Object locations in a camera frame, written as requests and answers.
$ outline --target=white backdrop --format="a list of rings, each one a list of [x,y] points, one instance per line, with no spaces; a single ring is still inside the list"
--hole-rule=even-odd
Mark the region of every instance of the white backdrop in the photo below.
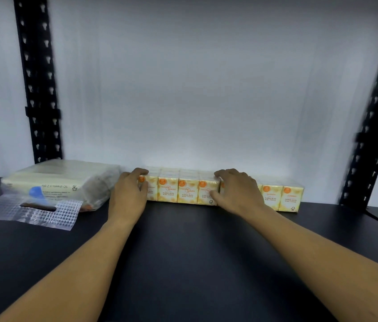
[[[13,11],[0,2],[0,176],[32,161]],[[378,0],[49,0],[49,11],[65,158],[291,176],[305,201],[336,203],[378,69]]]

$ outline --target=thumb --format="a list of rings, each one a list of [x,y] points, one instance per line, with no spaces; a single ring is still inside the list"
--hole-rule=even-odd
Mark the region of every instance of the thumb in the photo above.
[[[141,194],[143,196],[143,199],[147,199],[147,189],[149,188],[149,182],[148,181],[144,181],[142,184],[141,184]]]
[[[219,192],[217,192],[215,190],[211,190],[210,196],[213,198],[214,201],[217,202],[217,204],[219,206],[223,205],[223,202],[224,202],[225,199],[224,199],[223,195],[219,194]]]

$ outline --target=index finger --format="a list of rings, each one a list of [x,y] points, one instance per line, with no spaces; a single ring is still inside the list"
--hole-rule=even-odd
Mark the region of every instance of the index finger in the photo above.
[[[229,172],[227,172],[224,169],[221,169],[221,170],[214,172],[214,175],[217,176],[217,177],[221,177],[224,181],[226,181],[228,179]]]
[[[140,175],[146,175],[148,173],[149,171],[147,169],[137,167],[129,174],[129,178],[137,180]]]

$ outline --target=finger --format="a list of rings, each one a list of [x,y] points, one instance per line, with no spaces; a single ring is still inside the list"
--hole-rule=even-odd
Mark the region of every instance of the finger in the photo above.
[[[214,201],[217,202],[217,204],[219,206],[223,205],[224,198],[223,198],[223,195],[221,195],[219,192],[217,192],[215,190],[211,190],[210,191],[210,196],[213,198]]]
[[[214,172],[214,175],[217,177],[221,177],[224,181],[226,181],[228,179],[229,173],[226,170],[221,169],[217,172]]]
[[[240,172],[238,172],[235,168],[227,169],[226,170],[231,175],[238,175]]]
[[[149,174],[149,171],[147,169],[137,167],[131,172],[131,174],[129,174],[129,176],[131,179],[134,179],[137,181],[140,175],[146,175],[146,174]]]
[[[119,181],[120,181],[121,179],[126,178],[128,175],[129,175],[128,172],[123,172],[123,173],[119,176]]]
[[[147,199],[147,190],[149,188],[149,183],[147,181],[144,181],[142,184],[141,184],[141,189],[140,189],[140,192],[143,196],[143,199]]]

